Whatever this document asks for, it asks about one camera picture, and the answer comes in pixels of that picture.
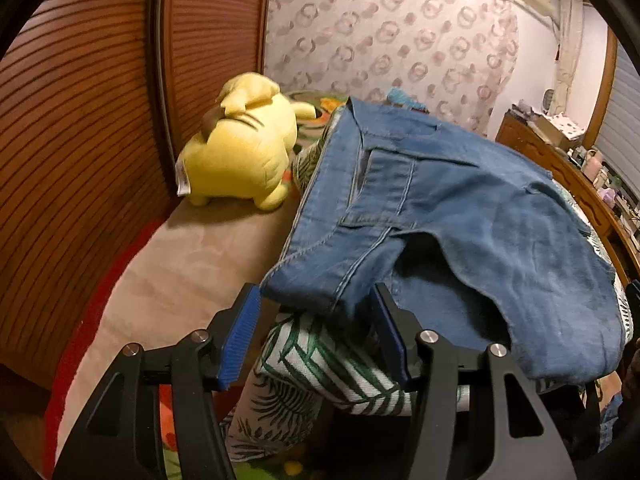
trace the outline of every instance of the black metal bracket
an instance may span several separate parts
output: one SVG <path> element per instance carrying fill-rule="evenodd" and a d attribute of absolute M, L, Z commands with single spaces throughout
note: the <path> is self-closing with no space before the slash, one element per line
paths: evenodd
<path fill-rule="evenodd" d="M 374 326 L 392 377 L 418 397 L 401 480 L 449 478 L 459 384 L 470 385 L 470 469 L 479 480 L 575 480 L 572 462 L 532 383 L 494 343 L 479 352 L 424 330 L 373 287 Z"/>
<path fill-rule="evenodd" d="M 166 480 L 160 384 L 172 386 L 182 478 L 234 480 L 210 392 L 233 380 L 225 364 L 235 360 L 232 368 L 239 370 L 259 309 L 257 286 L 246 284 L 230 309 L 176 345 L 149 351 L 125 345 L 78 417 L 53 480 Z M 246 312 L 248 320 L 242 318 Z"/>

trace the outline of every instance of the white curtain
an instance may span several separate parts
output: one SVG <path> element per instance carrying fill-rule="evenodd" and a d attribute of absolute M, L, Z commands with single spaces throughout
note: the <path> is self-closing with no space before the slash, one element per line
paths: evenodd
<path fill-rule="evenodd" d="M 584 6 L 582 0 L 560 0 L 560 57 L 556 73 L 554 99 L 550 115 L 566 110 L 575 69 L 578 66 L 584 28 Z"/>
<path fill-rule="evenodd" d="M 640 75 L 621 44 L 596 148 L 640 198 Z"/>

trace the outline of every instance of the bottle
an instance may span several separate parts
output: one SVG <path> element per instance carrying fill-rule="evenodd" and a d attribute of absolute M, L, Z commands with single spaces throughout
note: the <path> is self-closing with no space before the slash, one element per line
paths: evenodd
<path fill-rule="evenodd" d="M 587 160 L 582 165 L 582 173 L 591 182 L 593 182 L 598 176 L 598 173 L 600 173 L 600 170 L 602 169 L 603 160 L 604 160 L 604 155 L 602 155 L 602 152 L 599 152 L 598 150 L 588 151 Z"/>
<path fill-rule="evenodd" d="M 593 187 L 595 189 L 601 189 L 605 184 L 609 182 L 609 173 L 607 172 L 607 168 L 601 168 L 598 172 L 598 176 L 593 181 Z"/>

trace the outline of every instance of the wooden sliding door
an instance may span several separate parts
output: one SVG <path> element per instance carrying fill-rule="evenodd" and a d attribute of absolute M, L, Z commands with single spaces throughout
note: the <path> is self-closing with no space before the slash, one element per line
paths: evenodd
<path fill-rule="evenodd" d="M 222 85 L 262 71 L 267 0 L 162 0 L 162 78 L 176 155 Z"/>
<path fill-rule="evenodd" d="M 0 363 L 45 387 L 98 281 L 169 204 L 145 9 L 45 0 L 0 60 Z"/>

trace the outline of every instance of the blue cloth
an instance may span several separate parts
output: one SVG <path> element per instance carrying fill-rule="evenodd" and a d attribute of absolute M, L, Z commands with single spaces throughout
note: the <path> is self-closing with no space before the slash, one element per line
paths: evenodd
<path fill-rule="evenodd" d="M 327 140 L 268 298 L 348 326 L 385 282 L 451 342 L 501 341 L 532 379 L 616 368 L 613 268 L 550 174 L 432 116 L 351 99 Z"/>
<path fill-rule="evenodd" d="M 421 110 L 425 113 L 429 113 L 425 105 L 412 99 L 407 92 L 399 89 L 397 86 L 391 87 L 391 90 L 389 90 L 388 94 L 386 95 L 386 100 L 393 105 L 399 105 L 405 108 Z"/>
<path fill-rule="evenodd" d="M 598 453 L 613 441 L 613 425 L 618 420 L 618 410 L 622 404 L 622 394 L 615 394 L 600 414 L 600 445 Z"/>

